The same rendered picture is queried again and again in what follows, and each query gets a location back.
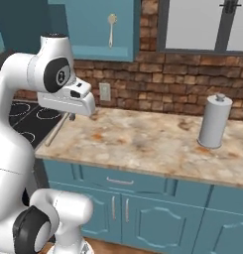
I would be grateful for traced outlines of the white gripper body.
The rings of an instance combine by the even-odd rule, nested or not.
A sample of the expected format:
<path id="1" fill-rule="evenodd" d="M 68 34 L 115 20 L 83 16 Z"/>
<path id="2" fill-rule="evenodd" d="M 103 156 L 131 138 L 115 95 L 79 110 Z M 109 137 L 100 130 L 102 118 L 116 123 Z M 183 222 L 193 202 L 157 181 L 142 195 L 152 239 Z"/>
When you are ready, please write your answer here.
<path id="1" fill-rule="evenodd" d="M 95 112 L 95 101 L 91 92 L 84 98 L 55 96 L 39 92 L 38 102 L 42 107 L 83 116 L 91 116 Z"/>

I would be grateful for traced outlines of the teal wall cabinet door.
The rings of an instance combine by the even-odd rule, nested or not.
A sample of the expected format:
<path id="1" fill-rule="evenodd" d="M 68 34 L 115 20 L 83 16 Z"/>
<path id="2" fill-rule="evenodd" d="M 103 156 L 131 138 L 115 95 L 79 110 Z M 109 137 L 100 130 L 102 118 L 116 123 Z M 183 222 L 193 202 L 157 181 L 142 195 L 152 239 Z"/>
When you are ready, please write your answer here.
<path id="1" fill-rule="evenodd" d="M 48 0 L 54 32 L 67 34 L 78 60 L 132 62 L 139 52 L 141 0 Z M 113 46 L 108 16 L 115 14 Z"/>

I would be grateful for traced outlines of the teal base cabinet door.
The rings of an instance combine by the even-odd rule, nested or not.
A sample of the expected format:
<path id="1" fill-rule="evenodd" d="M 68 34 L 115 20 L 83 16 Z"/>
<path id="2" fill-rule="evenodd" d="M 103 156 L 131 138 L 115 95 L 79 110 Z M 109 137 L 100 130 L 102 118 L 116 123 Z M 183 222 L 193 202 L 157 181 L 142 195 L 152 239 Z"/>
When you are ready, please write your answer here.
<path id="1" fill-rule="evenodd" d="M 243 254 L 243 214 L 207 208 L 192 254 Z"/>
<path id="2" fill-rule="evenodd" d="M 129 198 L 129 222 L 125 201 Z M 191 254 L 203 208 L 133 195 L 122 196 L 122 242 L 166 254 Z"/>
<path id="3" fill-rule="evenodd" d="M 121 242 L 121 195 L 117 192 L 96 190 L 86 187 L 75 187 L 50 182 L 50 187 L 60 191 L 72 191 L 88 196 L 93 202 L 91 219 L 82 226 L 82 234 L 86 237 L 96 238 L 107 242 Z M 115 215 L 112 218 L 111 199 L 115 196 Z"/>

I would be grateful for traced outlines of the teal drawer front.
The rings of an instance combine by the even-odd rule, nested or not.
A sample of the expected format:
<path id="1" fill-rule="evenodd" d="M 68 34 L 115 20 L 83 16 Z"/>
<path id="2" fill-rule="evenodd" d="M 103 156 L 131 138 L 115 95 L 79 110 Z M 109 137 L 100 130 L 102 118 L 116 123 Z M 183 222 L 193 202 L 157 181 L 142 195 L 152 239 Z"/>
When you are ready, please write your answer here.
<path id="1" fill-rule="evenodd" d="M 243 189 L 214 186 L 207 207 L 243 214 Z"/>
<path id="2" fill-rule="evenodd" d="M 85 181 L 106 188 L 166 195 L 175 195 L 177 191 L 177 180 L 89 166 L 81 166 L 80 169 Z M 107 177 L 120 181 L 134 181 L 134 183 L 130 186 L 112 184 L 106 181 Z"/>

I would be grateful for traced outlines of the black hob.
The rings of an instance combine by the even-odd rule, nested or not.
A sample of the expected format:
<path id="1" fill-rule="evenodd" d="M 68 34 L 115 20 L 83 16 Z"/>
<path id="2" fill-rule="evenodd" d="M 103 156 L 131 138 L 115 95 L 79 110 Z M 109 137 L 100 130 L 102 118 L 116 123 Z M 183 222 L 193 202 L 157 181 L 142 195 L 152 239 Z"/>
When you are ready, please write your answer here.
<path id="1" fill-rule="evenodd" d="M 10 125 L 24 136 L 34 149 L 60 122 L 61 114 L 40 106 L 37 102 L 14 100 L 11 106 Z"/>

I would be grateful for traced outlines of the grey framed window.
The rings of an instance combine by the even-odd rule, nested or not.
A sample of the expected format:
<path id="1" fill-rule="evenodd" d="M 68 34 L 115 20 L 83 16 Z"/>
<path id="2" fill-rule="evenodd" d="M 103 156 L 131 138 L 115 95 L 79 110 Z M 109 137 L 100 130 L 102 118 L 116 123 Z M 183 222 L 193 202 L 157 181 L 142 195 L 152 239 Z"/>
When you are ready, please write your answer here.
<path id="1" fill-rule="evenodd" d="M 243 55 L 243 0 L 159 0 L 157 50 Z"/>

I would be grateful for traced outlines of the white paper towel roll holder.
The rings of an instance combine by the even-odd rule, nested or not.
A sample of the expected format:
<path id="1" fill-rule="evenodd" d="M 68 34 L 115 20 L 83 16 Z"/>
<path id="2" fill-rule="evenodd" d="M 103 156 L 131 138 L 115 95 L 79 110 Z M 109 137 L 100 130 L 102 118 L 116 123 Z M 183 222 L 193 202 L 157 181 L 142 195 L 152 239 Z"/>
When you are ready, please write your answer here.
<path id="1" fill-rule="evenodd" d="M 217 149 L 221 146 L 232 103 L 232 99 L 223 93 L 207 97 L 197 138 L 199 145 L 208 149 Z"/>

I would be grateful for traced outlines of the dark teal wall cupboard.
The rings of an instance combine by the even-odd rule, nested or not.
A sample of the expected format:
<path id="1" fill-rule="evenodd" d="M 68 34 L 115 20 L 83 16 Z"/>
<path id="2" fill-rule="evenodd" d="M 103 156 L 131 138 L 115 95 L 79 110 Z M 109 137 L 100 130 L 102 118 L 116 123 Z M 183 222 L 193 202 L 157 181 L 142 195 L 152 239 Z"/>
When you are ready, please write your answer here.
<path id="1" fill-rule="evenodd" d="M 0 0 L 0 53 L 35 54 L 49 28 L 48 0 Z"/>

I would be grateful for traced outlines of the grey wall outlet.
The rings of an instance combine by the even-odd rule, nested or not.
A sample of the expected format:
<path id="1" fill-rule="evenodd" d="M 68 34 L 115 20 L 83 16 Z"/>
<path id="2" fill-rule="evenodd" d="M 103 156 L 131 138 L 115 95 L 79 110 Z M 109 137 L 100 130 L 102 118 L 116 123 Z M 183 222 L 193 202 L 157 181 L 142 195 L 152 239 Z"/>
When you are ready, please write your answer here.
<path id="1" fill-rule="evenodd" d="M 101 82 L 99 84 L 99 96 L 102 101 L 111 100 L 111 87 L 109 83 Z"/>

